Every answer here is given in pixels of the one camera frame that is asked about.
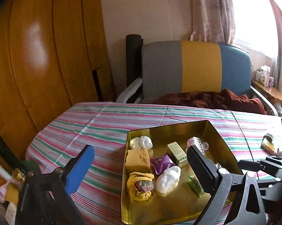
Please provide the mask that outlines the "white plastic bag ball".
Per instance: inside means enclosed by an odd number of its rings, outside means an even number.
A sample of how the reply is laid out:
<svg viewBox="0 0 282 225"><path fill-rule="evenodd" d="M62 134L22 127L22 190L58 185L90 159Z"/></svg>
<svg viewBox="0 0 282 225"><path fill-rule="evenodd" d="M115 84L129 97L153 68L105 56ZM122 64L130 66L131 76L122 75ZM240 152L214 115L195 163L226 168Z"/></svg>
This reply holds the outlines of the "white plastic bag ball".
<svg viewBox="0 0 282 225"><path fill-rule="evenodd" d="M181 168L173 166L167 168L156 180L155 190L161 194L167 194L172 191L181 176Z"/></svg>

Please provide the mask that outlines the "green white carton box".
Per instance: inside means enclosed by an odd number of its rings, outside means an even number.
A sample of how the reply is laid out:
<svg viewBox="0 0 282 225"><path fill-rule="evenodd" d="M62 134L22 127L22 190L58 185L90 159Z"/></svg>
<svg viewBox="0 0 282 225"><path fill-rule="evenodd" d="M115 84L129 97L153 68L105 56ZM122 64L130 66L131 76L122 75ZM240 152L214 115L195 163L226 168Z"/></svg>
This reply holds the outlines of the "green white carton box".
<svg viewBox="0 0 282 225"><path fill-rule="evenodd" d="M174 164L180 168L188 163L185 151L177 142L172 142L167 145L167 154Z"/></svg>

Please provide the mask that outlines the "dark red blanket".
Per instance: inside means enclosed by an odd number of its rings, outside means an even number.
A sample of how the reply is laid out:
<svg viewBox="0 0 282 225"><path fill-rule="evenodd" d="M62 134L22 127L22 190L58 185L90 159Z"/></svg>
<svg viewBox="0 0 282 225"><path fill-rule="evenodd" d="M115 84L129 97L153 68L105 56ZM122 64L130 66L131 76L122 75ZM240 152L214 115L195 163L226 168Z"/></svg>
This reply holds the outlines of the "dark red blanket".
<svg viewBox="0 0 282 225"><path fill-rule="evenodd" d="M221 92L195 91L166 94L153 102L158 105L186 106L212 110L229 110L266 115L266 108L258 98L236 95L231 90Z"/></svg>

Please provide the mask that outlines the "cracker packet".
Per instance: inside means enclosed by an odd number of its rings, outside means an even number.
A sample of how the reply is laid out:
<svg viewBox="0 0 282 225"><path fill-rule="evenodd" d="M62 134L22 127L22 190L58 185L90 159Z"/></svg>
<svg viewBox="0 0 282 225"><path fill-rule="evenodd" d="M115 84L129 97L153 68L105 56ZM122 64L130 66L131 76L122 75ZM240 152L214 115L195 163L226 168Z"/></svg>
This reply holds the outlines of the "cracker packet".
<svg viewBox="0 0 282 225"><path fill-rule="evenodd" d="M188 183L189 188L193 191L196 197L200 198L205 193L202 185L195 175L188 176L188 178L190 180Z"/></svg>

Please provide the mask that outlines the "pink floral curtain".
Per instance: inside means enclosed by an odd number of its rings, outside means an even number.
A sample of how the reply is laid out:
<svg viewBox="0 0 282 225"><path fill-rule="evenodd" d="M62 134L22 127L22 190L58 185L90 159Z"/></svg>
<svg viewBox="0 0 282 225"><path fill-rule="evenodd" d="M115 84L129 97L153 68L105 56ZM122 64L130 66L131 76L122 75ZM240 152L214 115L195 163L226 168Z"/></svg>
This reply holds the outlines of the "pink floral curtain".
<svg viewBox="0 0 282 225"><path fill-rule="evenodd" d="M232 0L192 0L191 41L232 45L234 35Z"/></svg>

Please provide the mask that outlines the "yellow sponge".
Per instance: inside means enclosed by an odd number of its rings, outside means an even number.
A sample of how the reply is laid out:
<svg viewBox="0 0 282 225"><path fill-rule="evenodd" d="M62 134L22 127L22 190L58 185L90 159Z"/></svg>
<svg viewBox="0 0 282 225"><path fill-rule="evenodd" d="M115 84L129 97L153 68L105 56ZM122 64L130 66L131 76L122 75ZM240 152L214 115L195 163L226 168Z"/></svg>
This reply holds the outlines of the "yellow sponge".
<svg viewBox="0 0 282 225"><path fill-rule="evenodd" d="M128 150L125 168L128 173L150 173L150 157L147 149Z"/></svg>

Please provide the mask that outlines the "purple snack wrapper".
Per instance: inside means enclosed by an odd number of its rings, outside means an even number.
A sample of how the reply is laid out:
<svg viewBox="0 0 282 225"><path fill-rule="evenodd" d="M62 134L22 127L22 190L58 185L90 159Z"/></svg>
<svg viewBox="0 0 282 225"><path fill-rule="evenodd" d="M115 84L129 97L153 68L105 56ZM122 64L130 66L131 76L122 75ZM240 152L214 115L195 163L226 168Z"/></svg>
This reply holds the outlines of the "purple snack wrapper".
<svg viewBox="0 0 282 225"><path fill-rule="evenodd" d="M169 155L150 159L151 167L156 175L162 174L167 168L175 166Z"/></svg>

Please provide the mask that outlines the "grey yellow blue chair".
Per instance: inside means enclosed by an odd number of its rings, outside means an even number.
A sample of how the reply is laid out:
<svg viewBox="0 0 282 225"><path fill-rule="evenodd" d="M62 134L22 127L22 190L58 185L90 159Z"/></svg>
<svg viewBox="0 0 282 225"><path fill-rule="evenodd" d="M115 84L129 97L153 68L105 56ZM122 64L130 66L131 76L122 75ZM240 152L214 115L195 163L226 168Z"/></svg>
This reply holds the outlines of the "grey yellow blue chair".
<svg viewBox="0 0 282 225"><path fill-rule="evenodd" d="M160 41L142 45L136 53L135 80L118 96L127 103L139 89L136 103L151 102L180 92L220 92L255 95L271 115L275 107L251 85L251 59L239 48L197 41Z"/></svg>

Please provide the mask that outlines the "small white plastic bag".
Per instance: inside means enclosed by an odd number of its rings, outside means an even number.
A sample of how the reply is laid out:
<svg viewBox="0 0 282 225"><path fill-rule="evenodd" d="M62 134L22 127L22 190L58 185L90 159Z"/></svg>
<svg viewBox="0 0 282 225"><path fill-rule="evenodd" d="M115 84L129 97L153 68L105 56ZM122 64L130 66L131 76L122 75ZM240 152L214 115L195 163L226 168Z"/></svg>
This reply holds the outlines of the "small white plastic bag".
<svg viewBox="0 0 282 225"><path fill-rule="evenodd" d="M150 150L153 147L153 143L151 138L148 136L141 136L141 137L135 137L130 140L129 146L131 149L147 149Z"/></svg>

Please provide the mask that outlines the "wooden wardrobe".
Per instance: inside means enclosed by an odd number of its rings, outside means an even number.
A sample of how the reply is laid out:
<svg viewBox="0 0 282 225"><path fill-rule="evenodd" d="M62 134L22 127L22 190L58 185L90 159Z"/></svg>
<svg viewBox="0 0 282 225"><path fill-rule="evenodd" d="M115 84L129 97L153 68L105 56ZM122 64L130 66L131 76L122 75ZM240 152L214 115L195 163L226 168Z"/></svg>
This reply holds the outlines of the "wooden wardrobe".
<svg viewBox="0 0 282 225"><path fill-rule="evenodd" d="M74 104L114 99L101 0L6 0L0 135L17 158Z"/></svg>

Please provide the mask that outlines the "gold metal tray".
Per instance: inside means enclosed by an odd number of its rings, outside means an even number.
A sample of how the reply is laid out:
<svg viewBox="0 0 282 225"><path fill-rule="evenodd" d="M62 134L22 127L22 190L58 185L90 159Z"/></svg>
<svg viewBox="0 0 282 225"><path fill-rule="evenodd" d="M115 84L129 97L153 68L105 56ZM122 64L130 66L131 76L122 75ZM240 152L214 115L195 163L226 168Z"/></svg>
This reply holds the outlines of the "gold metal tray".
<svg viewBox="0 0 282 225"><path fill-rule="evenodd" d="M149 150L150 158L166 156L168 144L172 142L177 142L186 150L188 139L198 137L209 145L205 156L213 163L231 173L242 173L233 153L208 120L131 130L127 134L125 155L130 150L130 141L142 136L149 137L153 143ZM150 197L137 201L127 191L129 172L123 169L121 217L124 224L178 224L193 220L200 215L211 197L196 190L192 179L197 175L188 163L183 167L167 166L161 174L151 169L151 173L154 178L146 184L150 188Z"/></svg>

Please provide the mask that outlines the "yellow sock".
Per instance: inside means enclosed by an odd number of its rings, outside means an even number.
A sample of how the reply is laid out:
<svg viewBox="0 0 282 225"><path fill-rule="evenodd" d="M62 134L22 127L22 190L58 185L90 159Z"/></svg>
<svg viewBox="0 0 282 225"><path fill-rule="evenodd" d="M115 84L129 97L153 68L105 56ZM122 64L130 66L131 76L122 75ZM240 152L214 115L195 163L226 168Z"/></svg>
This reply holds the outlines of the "yellow sock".
<svg viewBox="0 0 282 225"><path fill-rule="evenodd" d="M151 173L132 172L126 183L126 190L132 200L147 201L154 189L154 175Z"/></svg>

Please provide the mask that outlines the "yellow snack packet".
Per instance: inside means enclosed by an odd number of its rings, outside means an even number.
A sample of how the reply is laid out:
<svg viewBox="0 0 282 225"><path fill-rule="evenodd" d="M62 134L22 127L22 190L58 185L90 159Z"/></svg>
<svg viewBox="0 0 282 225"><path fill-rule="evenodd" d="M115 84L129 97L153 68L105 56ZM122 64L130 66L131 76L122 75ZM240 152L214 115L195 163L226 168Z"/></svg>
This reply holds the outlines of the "yellow snack packet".
<svg viewBox="0 0 282 225"><path fill-rule="evenodd" d="M261 149L265 150L270 155L277 155L277 150L272 141L273 135L271 135L270 133L266 133L262 139Z"/></svg>

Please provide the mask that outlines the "wooden desk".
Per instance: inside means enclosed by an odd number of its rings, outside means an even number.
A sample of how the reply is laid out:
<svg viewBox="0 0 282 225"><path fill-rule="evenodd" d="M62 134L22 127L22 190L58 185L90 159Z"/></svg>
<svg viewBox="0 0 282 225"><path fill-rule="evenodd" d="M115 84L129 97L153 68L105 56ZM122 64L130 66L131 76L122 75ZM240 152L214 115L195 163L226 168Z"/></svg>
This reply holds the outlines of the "wooden desk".
<svg viewBox="0 0 282 225"><path fill-rule="evenodd" d="M260 89L263 93L265 93L272 100L276 102L280 102L282 104L282 93L278 91L276 88L266 87L262 83L256 80L252 81L252 85L257 89Z"/></svg>

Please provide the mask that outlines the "pink hair roller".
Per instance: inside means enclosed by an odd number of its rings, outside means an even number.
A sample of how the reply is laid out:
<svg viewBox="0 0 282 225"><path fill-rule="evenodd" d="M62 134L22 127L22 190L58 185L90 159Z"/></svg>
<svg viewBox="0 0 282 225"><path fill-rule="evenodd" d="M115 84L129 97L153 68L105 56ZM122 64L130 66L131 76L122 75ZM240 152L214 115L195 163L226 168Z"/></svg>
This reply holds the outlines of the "pink hair roller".
<svg viewBox="0 0 282 225"><path fill-rule="evenodd" d="M188 139L187 148L190 146L196 146L203 155L205 155L205 152L209 149L209 144L207 142L202 142L198 137L191 137Z"/></svg>

